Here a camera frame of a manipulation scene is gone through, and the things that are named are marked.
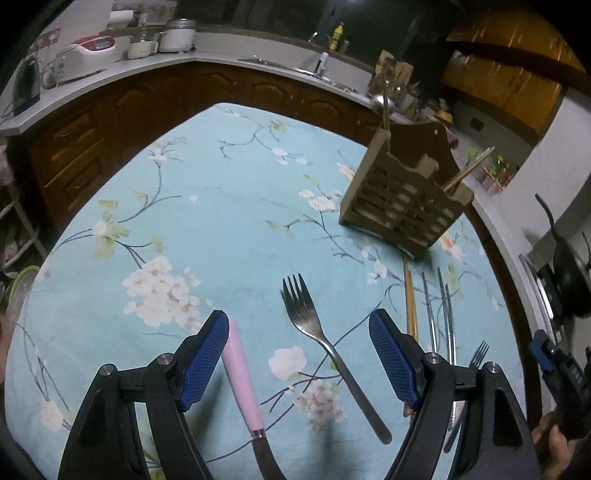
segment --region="kitchen appliance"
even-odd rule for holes
[[[161,52],[189,51],[193,46],[193,37],[197,22],[187,18],[175,18],[166,22],[160,38]]]
[[[58,82],[69,82],[98,73],[116,59],[113,37],[91,35],[59,50],[53,61],[54,71]]]
[[[587,263],[583,262],[566,239],[558,234],[548,205],[537,193],[535,198],[548,216],[550,232],[556,241],[552,260],[553,268],[546,264],[537,271],[536,275],[536,283],[544,306],[556,330],[567,318],[591,315],[591,281],[589,279],[591,249],[583,234],[588,252]]]
[[[40,99],[41,76],[39,62],[35,57],[31,56],[22,62],[14,82],[14,91],[12,93],[14,115],[20,115]]]
[[[130,60],[143,59],[158,51],[159,32],[141,30],[137,35],[130,37],[130,44],[127,49],[127,58]]]

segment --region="metal screw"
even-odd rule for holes
[[[104,364],[101,368],[99,368],[99,373],[103,377],[108,377],[111,373],[113,373],[113,369],[115,366],[113,364]]]
[[[438,363],[441,362],[441,355],[439,355],[439,353],[429,352],[429,353],[425,353],[425,359],[430,364],[437,365]]]
[[[174,355],[171,353],[163,353],[158,357],[158,363],[160,365],[168,365],[174,359]]]
[[[501,371],[501,367],[494,362],[485,363],[485,367],[491,374],[497,374]]]

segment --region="fork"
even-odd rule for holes
[[[469,368],[480,368],[480,365],[481,365],[482,361],[484,360],[485,355],[488,352],[488,348],[489,348],[488,343],[482,342],[480,344],[480,346],[474,352],[474,355],[472,355],[472,359],[470,360],[468,367]],[[454,426],[452,432],[450,433],[450,436],[448,437],[448,439],[443,447],[443,453],[449,453],[449,451],[452,449],[453,442],[456,441],[457,433],[460,431],[460,426],[462,425],[462,422],[464,421],[464,418],[466,417],[466,412],[467,412],[467,408],[464,405],[464,408],[462,409],[462,413],[460,413],[460,418],[458,419],[456,425]]]
[[[283,279],[281,297],[283,297],[283,303],[285,304],[287,315],[295,328],[301,331],[304,335],[316,340],[322,348],[324,348],[335,364],[336,369],[341,374],[347,387],[349,387],[353,398],[357,402],[357,405],[359,405],[359,408],[361,408],[363,415],[365,415],[365,418],[373,428],[375,434],[382,443],[385,445],[389,444],[392,441],[392,434],[361,390],[361,387],[345,365],[345,362],[343,362],[343,359],[335,350],[335,347],[325,337],[320,325],[320,319],[316,313],[316,308],[312,302],[312,297],[310,297],[310,292],[308,292],[308,288],[300,274],[298,274],[298,278],[300,280],[299,285],[295,275],[293,276],[293,283],[291,282],[290,277],[287,277],[287,283],[285,282],[285,279]]]

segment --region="faucet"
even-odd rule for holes
[[[314,40],[314,39],[315,39],[315,38],[316,38],[318,35],[319,35],[319,33],[318,33],[318,32],[314,32],[314,33],[312,33],[312,36],[311,36],[311,37],[308,39],[308,42],[309,42],[309,43],[314,43],[314,42],[312,42],[312,41],[313,41],[313,40]],[[326,46],[328,47],[328,46],[330,45],[330,42],[331,42],[331,40],[332,40],[332,39],[330,38],[330,35],[328,35],[328,33],[323,33],[323,34],[321,34],[321,35],[326,35],[326,38],[328,38],[328,39],[329,39],[329,42],[326,44]]]
[[[318,36],[318,34],[319,34],[318,32],[312,33],[312,36],[308,39],[308,42],[312,43],[312,40],[314,40]],[[329,39],[329,42],[326,44],[326,48],[328,48],[330,45],[330,42],[332,41],[332,38],[330,37],[330,35],[328,35],[328,33],[324,33],[321,35],[326,35],[326,38]],[[313,74],[315,77],[322,77],[322,74],[326,70],[326,62],[328,59],[329,59],[329,53],[327,50],[325,50],[324,52],[322,52],[320,54],[320,58],[318,59],[318,63],[316,63],[316,67],[314,68]]]

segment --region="yellow bottle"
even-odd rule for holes
[[[330,39],[330,46],[329,46],[330,51],[336,51],[336,47],[339,45],[339,40],[343,36],[343,27],[344,26],[345,26],[345,24],[343,22],[340,22],[339,26],[335,28],[335,31],[333,32],[333,35]]]

